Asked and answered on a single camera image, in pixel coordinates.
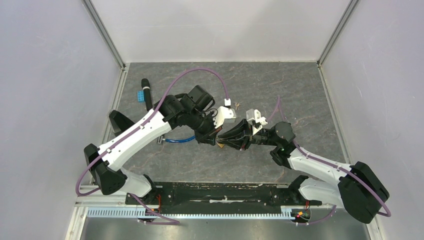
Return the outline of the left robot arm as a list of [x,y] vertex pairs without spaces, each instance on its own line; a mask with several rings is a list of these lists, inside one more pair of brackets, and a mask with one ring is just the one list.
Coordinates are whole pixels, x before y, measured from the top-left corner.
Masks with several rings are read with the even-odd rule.
[[226,106],[211,113],[214,104],[214,98],[199,85],[189,93],[165,96],[141,120],[127,126],[113,140],[101,146],[88,144],[83,150],[87,163],[85,172],[92,175],[97,190],[103,195],[123,191],[138,196],[145,204],[153,203],[157,191],[152,181],[146,175],[123,169],[123,165],[151,141],[176,127],[188,126],[198,143],[215,145],[217,133],[234,114]]

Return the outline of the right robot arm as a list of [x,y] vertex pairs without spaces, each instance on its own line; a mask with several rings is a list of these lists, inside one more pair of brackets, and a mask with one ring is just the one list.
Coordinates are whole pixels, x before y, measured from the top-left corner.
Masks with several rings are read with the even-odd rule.
[[364,224],[369,224],[376,215],[392,215],[386,205],[390,194],[367,164],[358,161],[351,165],[321,157],[300,147],[295,137],[288,122],[280,121],[269,129],[255,130],[243,119],[218,135],[216,141],[241,151],[251,145],[274,146],[269,154],[278,166],[306,174],[290,184],[288,196],[295,204],[328,203],[344,208]]

